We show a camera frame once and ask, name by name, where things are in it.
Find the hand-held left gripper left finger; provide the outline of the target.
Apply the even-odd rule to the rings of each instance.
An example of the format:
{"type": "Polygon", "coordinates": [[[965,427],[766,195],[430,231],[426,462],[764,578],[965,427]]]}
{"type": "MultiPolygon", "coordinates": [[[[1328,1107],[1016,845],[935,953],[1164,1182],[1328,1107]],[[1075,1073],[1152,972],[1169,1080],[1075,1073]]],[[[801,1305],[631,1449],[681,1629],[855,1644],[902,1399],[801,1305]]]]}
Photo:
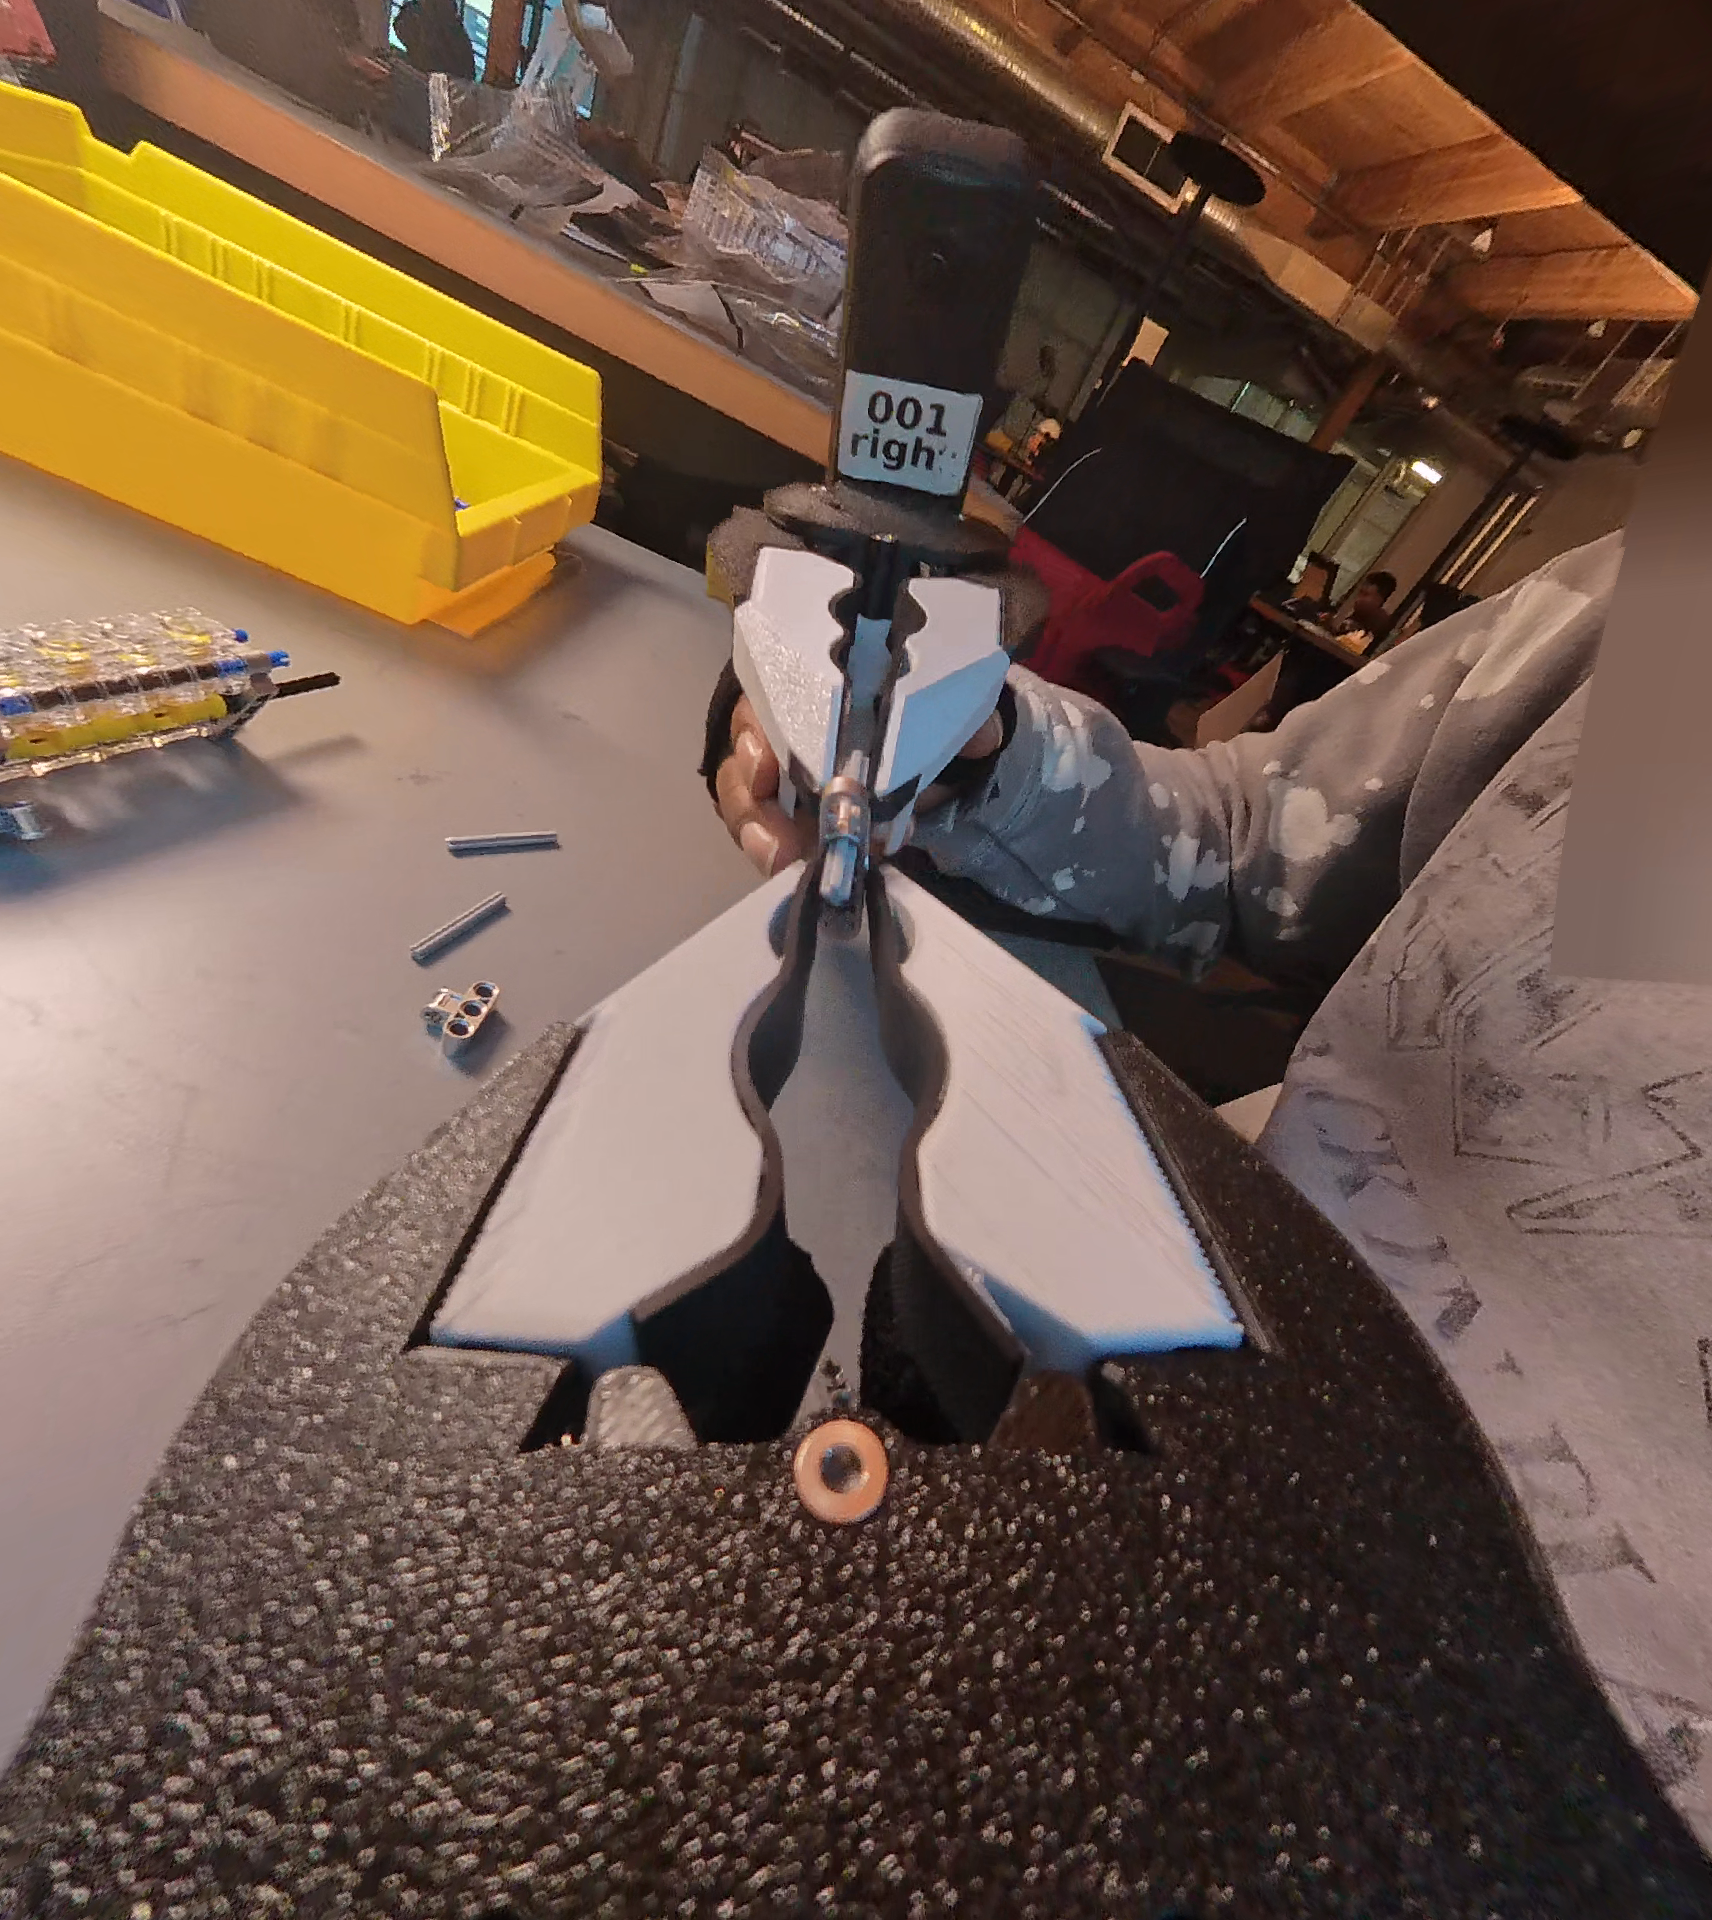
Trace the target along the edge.
{"type": "Polygon", "coordinates": [[[441,1348],[579,1366],[814,1366],[773,1105],[817,934],[791,871],[591,1009],[430,1319],[441,1348]]]}

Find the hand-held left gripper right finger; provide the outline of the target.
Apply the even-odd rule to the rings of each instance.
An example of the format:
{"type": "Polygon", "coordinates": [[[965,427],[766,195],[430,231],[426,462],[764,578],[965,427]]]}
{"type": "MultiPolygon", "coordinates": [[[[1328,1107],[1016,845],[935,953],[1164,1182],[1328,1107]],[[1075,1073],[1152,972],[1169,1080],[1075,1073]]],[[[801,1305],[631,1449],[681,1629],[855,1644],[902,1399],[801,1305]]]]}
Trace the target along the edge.
{"type": "Polygon", "coordinates": [[[931,1021],[920,1216],[1039,1369],[1232,1350],[1244,1329],[1099,1044],[1107,1026],[913,880],[871,871],[931,1021]]]}

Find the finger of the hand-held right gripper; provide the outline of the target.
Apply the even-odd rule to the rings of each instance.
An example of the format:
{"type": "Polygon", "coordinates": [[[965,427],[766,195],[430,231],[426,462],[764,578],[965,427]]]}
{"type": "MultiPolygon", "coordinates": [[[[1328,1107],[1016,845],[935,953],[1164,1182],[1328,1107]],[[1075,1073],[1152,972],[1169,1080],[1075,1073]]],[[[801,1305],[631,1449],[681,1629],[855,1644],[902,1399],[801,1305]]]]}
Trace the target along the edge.
{"type": "Polygon", "coordinates": [[[783,811],[798,794],[820,823],[859,823],[859,757],[844,755],[848,704],[844,613],[858,574],[806,549],[766,544],[731,614],[731,670],[778,764],[783,811]]]}
{"type": "Polygon", "coordinates": [[[1009,669],[1001,595],[963,578],[907,580],[896,600],[889,659],[867,804],[878,859],[906,846],[917,798],[997,709],[1009,669]]]}

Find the grey toy connector piece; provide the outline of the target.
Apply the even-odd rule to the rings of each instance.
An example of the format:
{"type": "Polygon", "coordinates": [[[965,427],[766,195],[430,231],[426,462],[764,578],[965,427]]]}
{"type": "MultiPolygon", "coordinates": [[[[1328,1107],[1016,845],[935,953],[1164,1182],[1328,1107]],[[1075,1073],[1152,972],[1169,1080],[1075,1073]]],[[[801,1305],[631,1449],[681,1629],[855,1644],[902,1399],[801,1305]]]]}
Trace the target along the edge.
{"type": "Polygon", "coordinates": [[[871,850],[870,791],[861,774],[844,772],[820,792],[817,898],[824,915],[859,917],[871,850]]]}

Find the person's right hand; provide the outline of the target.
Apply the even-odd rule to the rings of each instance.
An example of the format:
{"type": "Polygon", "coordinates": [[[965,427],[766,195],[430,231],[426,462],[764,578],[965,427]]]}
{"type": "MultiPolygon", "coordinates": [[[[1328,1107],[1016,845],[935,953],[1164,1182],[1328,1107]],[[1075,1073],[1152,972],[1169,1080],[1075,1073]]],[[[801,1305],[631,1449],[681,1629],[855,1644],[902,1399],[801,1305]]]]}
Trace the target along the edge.
{"type": "Polygon", "coordinates": [[[782,802],[783,767],[772,751],[731,666],[724,666],[704,722],[699,776],[728,839],[761,878],[806,862],[817,849],[816,818],[782,802]]]}

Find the black wrist brace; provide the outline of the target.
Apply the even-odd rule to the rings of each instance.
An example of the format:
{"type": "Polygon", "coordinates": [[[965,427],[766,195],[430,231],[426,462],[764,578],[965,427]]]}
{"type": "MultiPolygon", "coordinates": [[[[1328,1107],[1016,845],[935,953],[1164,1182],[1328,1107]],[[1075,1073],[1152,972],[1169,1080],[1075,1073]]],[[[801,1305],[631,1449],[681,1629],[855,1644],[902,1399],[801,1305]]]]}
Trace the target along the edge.
{"type": "MultiPolygon", "coordinates": [[[[736,682],[741,685],[736,669],[728,662],[724,662],[724,666],[729,666],[736,682]]],[[[948,767],[934,779],[934,782],[917,797],[915,812],[917,814],[929,812],[943,804],[965,800],[971,794],[975,794],[990,779],[994,762],[997,760],[997,757],[1001,755],[1003,746],[1007,744],[1014,732],[1014,725],[1016,725],[1016,688],[1014,688],[1014,682],[1006,682],[997,697],[997,704],[994,713],[987,717],[987,720],[963,744],[962,753],[955,759],[951,759],[948,767]]]]}

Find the red chair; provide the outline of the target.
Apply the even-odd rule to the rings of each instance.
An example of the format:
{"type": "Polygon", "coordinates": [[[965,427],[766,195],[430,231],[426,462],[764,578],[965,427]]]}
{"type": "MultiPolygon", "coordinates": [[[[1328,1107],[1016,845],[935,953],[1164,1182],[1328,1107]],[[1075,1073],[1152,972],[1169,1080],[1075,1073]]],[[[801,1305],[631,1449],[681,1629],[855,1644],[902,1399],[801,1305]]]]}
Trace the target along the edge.
{"type": "Polygon", "coordinates": [[[1204,571],[1156,550],[1103,580],[1035,530],[1022,530],[1009,558],[1042,585],[1048,611],[1016,662],[1111,710],[1190,692],[1255,588],[1244,532],[1238,524],[1204,571]]]}

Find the small grey toy connector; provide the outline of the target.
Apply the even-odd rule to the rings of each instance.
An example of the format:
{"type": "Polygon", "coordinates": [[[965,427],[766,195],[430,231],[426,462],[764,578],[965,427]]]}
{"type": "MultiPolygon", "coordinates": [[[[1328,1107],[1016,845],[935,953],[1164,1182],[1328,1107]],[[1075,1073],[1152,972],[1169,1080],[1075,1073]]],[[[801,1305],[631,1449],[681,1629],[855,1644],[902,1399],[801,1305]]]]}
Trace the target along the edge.
{"type": "Polygon", "coordinates": [[[507,1036],[501,1004],[503,990],[490,979],[436,989],[419,1011],[422,1028],[446,1063],[478,1070],[507,1036]]]}

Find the pile of clear plastic bags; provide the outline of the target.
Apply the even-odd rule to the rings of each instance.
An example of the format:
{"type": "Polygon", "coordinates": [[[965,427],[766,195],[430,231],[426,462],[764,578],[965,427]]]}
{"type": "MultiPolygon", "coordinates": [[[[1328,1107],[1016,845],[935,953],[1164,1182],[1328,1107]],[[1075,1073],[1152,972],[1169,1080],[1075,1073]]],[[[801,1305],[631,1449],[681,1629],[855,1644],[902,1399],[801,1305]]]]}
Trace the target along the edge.
{"type": "Polygon", "coordinates": [[[574,239],[641,276],[741,290],[833,327],[848,231],[833,202],[798,197],[718,150],[692,181],[661,178],[623,137],[581,120],[556,84],[426,81],[428,176],[510,227],[574,239]]]}

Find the cardboard box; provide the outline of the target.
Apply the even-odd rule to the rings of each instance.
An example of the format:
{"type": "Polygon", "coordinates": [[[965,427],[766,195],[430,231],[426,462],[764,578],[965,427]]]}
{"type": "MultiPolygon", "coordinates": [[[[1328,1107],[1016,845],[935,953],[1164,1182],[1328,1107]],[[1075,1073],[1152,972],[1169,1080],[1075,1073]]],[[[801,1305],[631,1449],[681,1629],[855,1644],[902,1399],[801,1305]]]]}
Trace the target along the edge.
{"type": "Polygon", "coordinates": [[[1270,709],[1283,665],[1285,650],[1276,650],[1247,680],[1235,685],[1223,698],[1204,709],[1196,720],[1192,746],[1201,751],[1204,746],[1222,744],[1247,732],[1270,709]]]}

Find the black round stand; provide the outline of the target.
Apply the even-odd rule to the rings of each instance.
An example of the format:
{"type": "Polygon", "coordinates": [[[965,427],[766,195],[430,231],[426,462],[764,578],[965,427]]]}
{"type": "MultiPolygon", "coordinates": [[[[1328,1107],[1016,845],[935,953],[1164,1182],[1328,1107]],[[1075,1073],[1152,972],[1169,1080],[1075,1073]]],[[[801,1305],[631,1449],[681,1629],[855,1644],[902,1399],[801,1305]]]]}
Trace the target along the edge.
{"type": "Polygon", "coordinates": [[[1178,191],[1180,204],[1164,261],[1140,301],[1136,335],[1128,353],[1116,362],[1120,369],[1136,362],[1148,367],[1156,362],[1161,346],[1152,342],[1152,308],[1164,299],[1171,278],[1180,274],[1193,252],[1208,204],[1222,201],[1234,208],[1252,208],[1265,197],[1265,182],[1246,157],[1232,152],[1217,141],[1196,133],[1171,133],[1164,142],[1164,155],[1167,159],[1166,169],[1178,171],[1184,181],[1178,191]]]}

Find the black partition screen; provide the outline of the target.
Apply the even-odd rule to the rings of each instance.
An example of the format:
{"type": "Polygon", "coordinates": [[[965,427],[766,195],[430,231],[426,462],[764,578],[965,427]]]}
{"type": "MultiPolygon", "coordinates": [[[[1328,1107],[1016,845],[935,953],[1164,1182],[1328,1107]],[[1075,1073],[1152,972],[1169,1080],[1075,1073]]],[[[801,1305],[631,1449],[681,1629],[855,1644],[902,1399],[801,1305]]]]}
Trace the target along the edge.
{"type": "Polygon", "coordinates": [[[1351,471],[1129,362],[1062,429],[1022,528],[1103,580],[1171,554],[1234,597],[1294,569],[1351,471]]]}

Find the yellow plastic parts bin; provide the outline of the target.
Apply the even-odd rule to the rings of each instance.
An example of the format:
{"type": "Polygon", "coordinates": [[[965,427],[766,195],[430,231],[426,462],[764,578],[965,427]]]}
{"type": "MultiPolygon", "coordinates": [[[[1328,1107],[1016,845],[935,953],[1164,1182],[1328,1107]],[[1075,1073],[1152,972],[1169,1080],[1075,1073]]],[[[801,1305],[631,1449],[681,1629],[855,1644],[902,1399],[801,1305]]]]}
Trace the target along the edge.
{"type": "Polygon", "coordinates": [[[431,585],[594,521],[602,383],[153,147],[0,83],[0,327],[430,532],[431,585]]]}
{"type": "Polygon", "coordinates": [[[542,544],[439,588],[424,571],[430,532],[400,509],[2,327],[0,455],[402,624],[476,637],[556,577],[542,544]]]}

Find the wooden shelf board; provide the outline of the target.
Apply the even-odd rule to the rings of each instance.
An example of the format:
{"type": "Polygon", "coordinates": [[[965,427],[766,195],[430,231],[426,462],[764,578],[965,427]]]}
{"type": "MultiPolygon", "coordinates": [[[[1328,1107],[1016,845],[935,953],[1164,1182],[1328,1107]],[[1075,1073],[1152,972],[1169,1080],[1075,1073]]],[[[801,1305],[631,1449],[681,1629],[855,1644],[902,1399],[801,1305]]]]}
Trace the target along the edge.
{"type": "Polygon", "coordinates": [[[397,145],[310,111],[187,26],[102,2],[99,68],[112,91],[173,131],[824,467],[833,429],[820,399],[615,278],[609,261],[463,201],[397,145]]]}

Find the toy building block model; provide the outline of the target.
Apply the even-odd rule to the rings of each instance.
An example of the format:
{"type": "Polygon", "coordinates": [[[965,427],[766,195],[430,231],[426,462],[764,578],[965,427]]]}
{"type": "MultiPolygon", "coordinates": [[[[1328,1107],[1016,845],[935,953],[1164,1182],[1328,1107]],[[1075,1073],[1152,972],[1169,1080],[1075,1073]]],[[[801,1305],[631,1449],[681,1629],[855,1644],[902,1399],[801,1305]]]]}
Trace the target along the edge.
{"type": "Polygon", "coordinates": [[[0,629],[0,842],[43,836],[32,780],[227,740],[274,702],[340,685],[287,666],[285,648],[194,608],[0,629]]]}

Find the white wall vent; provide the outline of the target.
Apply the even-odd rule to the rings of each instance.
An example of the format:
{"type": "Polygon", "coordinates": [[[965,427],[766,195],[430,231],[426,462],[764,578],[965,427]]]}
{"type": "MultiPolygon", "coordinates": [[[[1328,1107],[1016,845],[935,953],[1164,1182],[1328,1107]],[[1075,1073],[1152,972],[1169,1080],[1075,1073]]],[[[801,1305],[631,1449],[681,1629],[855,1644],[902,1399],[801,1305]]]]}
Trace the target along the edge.
{"type": "Polygon", "coordinates": [[[1152,115],[1134,104],[1122,104],[1107,133],[1102,166],[1137,192],[1174,204],[1186,181],[1184,165],[1174,152],[1174,138],[1174,133],[1152,115]]]}

